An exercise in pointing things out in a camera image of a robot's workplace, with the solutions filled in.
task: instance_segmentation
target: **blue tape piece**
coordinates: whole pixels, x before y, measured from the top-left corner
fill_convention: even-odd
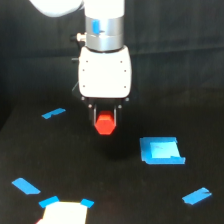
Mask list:
[[[93,26],[93,33],[99,34],[100,33],[100,21],[99,20],[93,20],[92,21]]]
[[[63,113],[64,111],[65,111],[65,109],[58,108],[56,110],[53,110],[49,113],[46,113],[46,114],[42,115],[42,117],[45,118],[45,119],[49,119],[52,115],[58,115],[58,114]]]
[[[81,201],[81,205],[84,205],[88,208],[91,208],[93,206],[94,202],[93,201],[90,201],[90,200],[87,200],[87,199],[82,199]]]
[[[53,203],[58,202],[58,201],[59,201],[58,197],[54,196],[52,198],[48,198],[48,199],[46,199],[44,201],[39,202],[39,205],[42,208],[46,208],[48,205],[53,204]]]
[[[180,157],[176,142],[176,138],[140,138],[142,161],[157,165],[185,164],[186,159]]]
[[[182,199],[184,200],[184,202],[186,204],[194,205],[194,204],[198,203],[199,201],[202,201],[205,198],[210,197],[211,195],[212,194],[209,192],[209,190],[203,187],[203,188],[183,197]]]
[[[18,178],[17,180],[13,181],[12,184],[27,195],[40,193],[40,191],[37,188],[35,188],[32,184],[30,184],[23,178]]]

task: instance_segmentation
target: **black background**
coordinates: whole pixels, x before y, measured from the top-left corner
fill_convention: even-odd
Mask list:
[[[133,93],[123,123],[99,136],[71,95],[84,11],[49,18],[28,0],[0,3],[0,222],[35,223],[38,202],[89,198],[87,224],[223,223],[224,2],[126,0]],[[58,107],[64,114],[44,120]],[[149,166],[139,138],[174,136],[184,166]],[[41,190],[26,196],[19,177]],[[182,197],[208,188],[189,207]]]

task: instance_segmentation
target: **blue tape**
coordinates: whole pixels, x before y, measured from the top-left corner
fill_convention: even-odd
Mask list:
[[[202,201],[205,198],[210,197],[211,195],[212,194],[209,192],[209,190],[203,187],[203,188],[183,197],[182,199],[184,200],[184,202],[186,204],[194,205],[194,204],[198,203],[199,201]]]
[[[93,26],[93,33],[99,34],[100,33],[100,21],[99,20],[93,20],[92,21]]]
[[[147,164],[185,164],[180,157],[176,138],[140,138],[142,161]]]
[[[40,191],[23,178],[18,178],[12,184],[23,191],[25,194],[39,194]]]
[[[93,206],[94,202],[93,201],[90,201],[90,200],[87,200],[87,199],[82,199],[81,201],[81,205],[84,205],[88,208],[91,208]]]
[[[49,119],[52,115],[58,115],[58,114],[63,113],[64,111],[65,111],[65,109],[58,108],[56,110],[53,110],[49,113],[46,113],[46,114],[42,115],[42,117],[45,118],[45,119]]]
[[[39,202],[39,205],[40,205],[42,208],[45,208],[45,207],[47,207],[48,205],[53,204],[53,203],[58,202],[58,201],[59,201],[58,197],[57,197],[57,196],[54,196],[54,197],[52,197],[52,198],[48,198],[48,199],[46,199],[46,200],[44,200],[44,201]]]

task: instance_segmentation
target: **blue paper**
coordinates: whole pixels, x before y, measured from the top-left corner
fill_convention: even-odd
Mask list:
[[[175,142],[152,142],[150,143],[152,158],[180,157],[180,153]]]
[[[18,178],[12,184],[23,191],[25,194],[39,194],[40,191],[23,178]]]
[[[207,190],[206,188],[201,188],[185,197],[183,197],[182,199],[184,200],[184,202],[186,204],[191,204],[194,205],[196,203],[198,203],[199,201],[204,200],[205,198],[210,197],[212,194],[209,192],[209,190]]]
[[[147,164],[185,164],[173,137],[141,138],[141,157]]]
[[[58,202],[58,201],[59,201],[58,197],[57,197],[57,196],[54,196],[54,197],[52,197],[52,198],[48,198],[48,199],[46,199],[46,200],[44,200],[44,201],[39,202],[39,205],[40,205],[42,208],[45,208],[45,207],[47,207],[48,205],[53,204],[53,203]]]
[[[58,114],[63,113],[64,111],[65,111],[65,109],[58,108],[56,110],[53,110],[49,113],[46,113],[46,114],[42,115],[42,117],[45,118],[45,119],[49,119],[52,115],[58,115]]]
[[[84,205],[88,208],[91,208],[93,206],[94,202],[93,201],[90,201],[90,200],[87,200],[87,199],[82,199],[81,201],[81,205]]]

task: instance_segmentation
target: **blue folded paper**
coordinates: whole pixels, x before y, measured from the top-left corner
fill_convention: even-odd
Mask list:
[[[205,198],[210,197],[211,195],[212,194],[209,192],[209,190],[203,187],[203,188],[183,197],[182,199],[184,200],[184,202],[186,204],[194,205],[194,204],[198,203],[199,201],[202,201]]]
[[[18,178],[15,181],[12,182],[14,186],[19,188],[21,191],[23,191],[25,194],[39,194],[40,191],[35,188],[32,184],[24,180],[23,178]]]
[[[49,119],[52,115],[58,115],[58,114],[63,113],[64,111],[65,111],[65,109],[58,108],[56,110],[53,110],[49,113],[46,113],[46,114],[42,115],[42,117],[45,118],[45,119]]]
[[[48,198],[48,199],[46,199],[46,200],[44,200],[44,201],[39,202],[39,205],[40,205],[42,208],[45,208],[45,207],[47,207],[48,205],[53,204],[53,203],[58,202],[58,201],[59,201],[58,197],[57,197],[57,196],[54,196],[54,197],[52,197],[52,198]]]
[[[180,157],[174,137],[140,138],[142,161],[147,164],[185,164],[185,158]]]
[[[84,205],[88,208],[91,208],[93,206],[94,202],[93,201],[90,201],[90,200],[87,200],[87,199],[82,199],[81,201],[81,205]]]

